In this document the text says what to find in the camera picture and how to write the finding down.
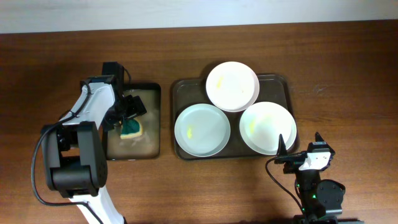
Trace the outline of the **green and yellow sponge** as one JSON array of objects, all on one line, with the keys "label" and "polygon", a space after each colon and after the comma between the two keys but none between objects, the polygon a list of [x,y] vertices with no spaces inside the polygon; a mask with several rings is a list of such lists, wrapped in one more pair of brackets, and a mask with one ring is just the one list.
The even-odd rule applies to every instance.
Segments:
[{"label": "green and yellow sponge", "polygon": [[143,134],[142,124],[136,119],[125,119],[121,126],[121,139],[132,139]]}]

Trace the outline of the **pale blue plate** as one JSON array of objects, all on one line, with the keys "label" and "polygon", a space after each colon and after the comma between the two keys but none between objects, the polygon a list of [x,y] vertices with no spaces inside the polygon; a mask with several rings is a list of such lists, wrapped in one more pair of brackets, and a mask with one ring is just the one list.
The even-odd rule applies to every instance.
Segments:
[{"label": "pale blue plate", "polygon": [[224,112],[205,103],[191,105],[177,117],[174,136],[178,145],[189,155],[213,156],[227,145],[231,125]]}]

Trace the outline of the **pale pink plate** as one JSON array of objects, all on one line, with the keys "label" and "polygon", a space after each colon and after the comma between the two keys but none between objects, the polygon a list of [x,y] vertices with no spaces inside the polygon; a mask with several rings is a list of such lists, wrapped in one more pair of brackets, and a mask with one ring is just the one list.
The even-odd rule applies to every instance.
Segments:
[{"label": "pale pink plate", "polygon": [[250,107],[259,96],[259,79],[241,62],[224,62],[211,70],[206,79],[206,94],[219,109],[239,112]]}]

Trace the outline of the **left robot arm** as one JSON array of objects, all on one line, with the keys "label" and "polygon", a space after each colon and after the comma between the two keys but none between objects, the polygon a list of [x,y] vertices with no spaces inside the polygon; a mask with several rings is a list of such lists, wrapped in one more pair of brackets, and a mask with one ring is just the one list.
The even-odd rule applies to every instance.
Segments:
[{"label": "left robot arm", "polygon": [[124,95],[129,72],[117,62],[105,62],[99,76],[80,82],[81,94],[73,107],[54,124],[45,125],[34,149],[42,152],[47,187],[66,202],[48,202],[38,193],[35,174],[30,174],[34,195],[46,206],[76,206],[88,223],[125,223],[106,189],[106,146],[100,134],[115,127],[122,137],[143,131],[137,117],[147,110],[138,96]]}]

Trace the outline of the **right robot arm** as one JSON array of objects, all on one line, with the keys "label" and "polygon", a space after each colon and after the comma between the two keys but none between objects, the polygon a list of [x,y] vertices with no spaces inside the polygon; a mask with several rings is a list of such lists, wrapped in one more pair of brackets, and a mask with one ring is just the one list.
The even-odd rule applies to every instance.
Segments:
[{"label": "right robot arm", "polygon": [[279,136],[274,162],[284,165],[284,174],[295,175],[295,191],[300,199],[302,213],[293,217],[293,223],[338,223],[336,216],[342,214],[345,186],[320,177],[334,155],[335,151],[319,133],[315,133],[315,140],[306,151],[295,154],[287,153],[284,139]]}]

